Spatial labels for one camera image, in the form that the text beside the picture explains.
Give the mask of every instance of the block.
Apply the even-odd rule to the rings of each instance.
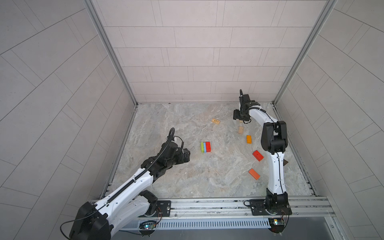
[[[219,121],[219,120],[217,120],[217,119],[214,119],[214,118],[212,118],[212,122],[213,122],[213,123],[216,123],[217,125],[220,123],[220,121]]]
[[[260,178],[260,175],[253,169],[251,168],[251,170],[248,171],[249,174],[252,175],[252,177],[254,177],[256,180]]]
[[[253,155],[255,156],[255,158],[258,160],[258,161],[261,161],[261,160],[263,160],[263,155],[261,155],[261,153],[259,153],[259,151],[255,151],[255,152],[253,152]]]
[[[238,131],[238,133],[239,133],[239,134],[243,134],[243,132],[244,132],[244,127],[239,127],[239,131]]]
[[[206,142],[206,146],[207,146],[207,152],[211,152],[211,143]]]

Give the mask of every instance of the beige wall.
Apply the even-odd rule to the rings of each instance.
[[[94,0],[139,102],[273,100],[325,2]]]
[[[0,238],[64,239],[134,105],[81,0],[2,0],[0,32]]]
[[[349,239],[384,239],[384,1],[339,0],[277,108]]]

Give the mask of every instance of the stack of colored blocks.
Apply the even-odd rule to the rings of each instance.
[[[211,143],[201,142],[201,152],[211,152]]]

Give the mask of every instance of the marble floor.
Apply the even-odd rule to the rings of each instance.
[[[271,103],[261,103],[275,117]],[[255,120],[244,124],[233,120],[238,103],[141,104],[115,173],[112,190],[124,183],[150,156],[155,156],[166,141],[171,127],[184,140],[190,162],[167,170],[148,190],[158,198],[265,196],[268,163],[252,155],[265,154],[260,144],[262,126]],[[220,120],[216,125],[212,118]],[[238,134],[239,126],[244,133]],[[252,136],[247,144],[246,135]],[[211,142],[212,152],[201,153],[200,142]],[[311,195],[303,174],[288,146],[284,167],[288,195]],[[261,176],[255,180],[248,171]]]

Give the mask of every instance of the black mounting plate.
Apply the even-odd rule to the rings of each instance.
[[[273,216],[265,210],[264,199],[249,200],[249,207],[251,208],[252,216]],[[292,210],[289,206],[284,206],[281,210],[283,210],[285,213],[283,214],[281,211],[279,211],[276,215],[292,215]]]
[[[160,208],[163,217],[170,216],[170,201],[157,201],[156,211],[152,216],[141,215],[139,217],[157,217],[157,213],[159,212],[157,208]]]

